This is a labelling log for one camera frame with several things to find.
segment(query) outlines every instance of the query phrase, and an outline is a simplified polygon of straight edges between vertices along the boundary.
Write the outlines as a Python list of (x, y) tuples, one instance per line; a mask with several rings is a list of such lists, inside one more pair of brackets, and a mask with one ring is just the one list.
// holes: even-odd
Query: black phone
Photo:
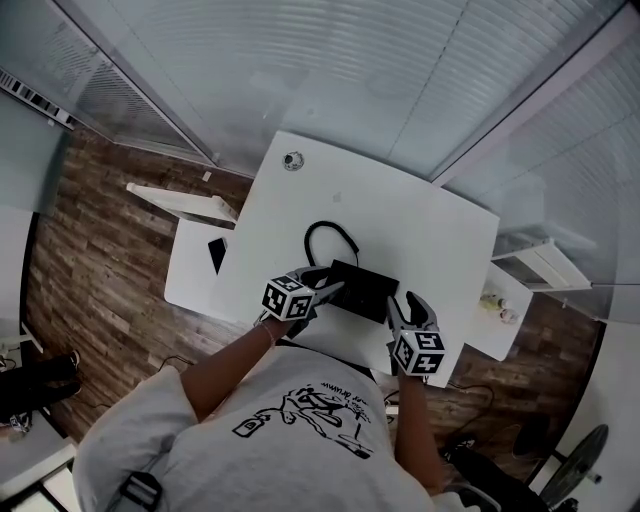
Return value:
[(227, 241), (224, 238), (218, 238), (213, 242), (209, 242), (209, 252), (211, 253), (211, 259), (213, 260), (213, 266), (216, 269), (216, 274), (220, 272), (220, 265), (227, 252)]

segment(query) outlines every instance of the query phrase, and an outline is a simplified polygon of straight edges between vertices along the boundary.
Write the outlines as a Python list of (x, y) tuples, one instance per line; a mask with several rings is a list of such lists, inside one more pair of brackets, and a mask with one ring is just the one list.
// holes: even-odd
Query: black line drawing on shirt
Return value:
[[(342, 428), (342, 418), (335, 415), (336, 411), (349, 411), (354, 415), (358, 426), (353, 436), (338, 434), (334, 437), (325, 432), (323, 422), (335, 428)], [(280, 417), (285, 425), (293, 425), (299, 418), (311, 425), (320, 436), (343, 446), (361, 459), (368, 459), (373, 453), (373, 450), (358, 441), (361, 421), (370, 423), (361, 407), (354, 407), (340, 396), (316, 391), (310, 384), (304, 388), (289, 391), (282, 397), (280, 407), (260, 409), (251, 418), (234, 428), (233, 433), (240, 437), (251, 437), (274, 416)]]

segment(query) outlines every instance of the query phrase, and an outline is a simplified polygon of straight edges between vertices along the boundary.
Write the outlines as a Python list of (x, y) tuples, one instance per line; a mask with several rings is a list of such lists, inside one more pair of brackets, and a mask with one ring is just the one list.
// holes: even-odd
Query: white wall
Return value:
[[(607, 326), (593, 375), (569, 428), (558, 444), (568, 455), (596, 426), (609, 439), (594, 470), (600, 484), (583, 481), (571, 494), (580, 512), (626, 512), (640, 496), (640, 325)], [(539, 492), (558, 467), (547, 462), (531, 484)]]
[(0, 439), (0, 502), (26, 489), (75, 455), (69, 438), (62, 438), (39, 412), (31, 431), (19, 441)]
[(0, 205), (0, 338), (20, 334), (20, 284), (32, 212)]

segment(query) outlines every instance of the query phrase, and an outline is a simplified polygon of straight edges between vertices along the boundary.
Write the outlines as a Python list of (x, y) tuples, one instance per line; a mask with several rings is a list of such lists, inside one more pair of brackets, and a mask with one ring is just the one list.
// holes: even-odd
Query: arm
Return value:
[(398, 373), (400, 406), (396, 460), (430, 495), (444, 488), (442, 463), (429, 423), (429, 407), (422, 379)]
[(269, 350), (269, 332), (277, 340), (291, 326), (275, 318), (263, 324), (182, 373), (182, 387), (198, 421), (209, 416)]

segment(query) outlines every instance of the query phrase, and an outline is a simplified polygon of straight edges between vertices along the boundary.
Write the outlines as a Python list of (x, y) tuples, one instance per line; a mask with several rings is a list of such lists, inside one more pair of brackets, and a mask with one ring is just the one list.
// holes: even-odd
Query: person's right arm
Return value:
[(444, 488), (442, 462), (429, 422), (429, 407), (422, 379), (398, 372), (400, 404), (396, 461), (434, 496)]

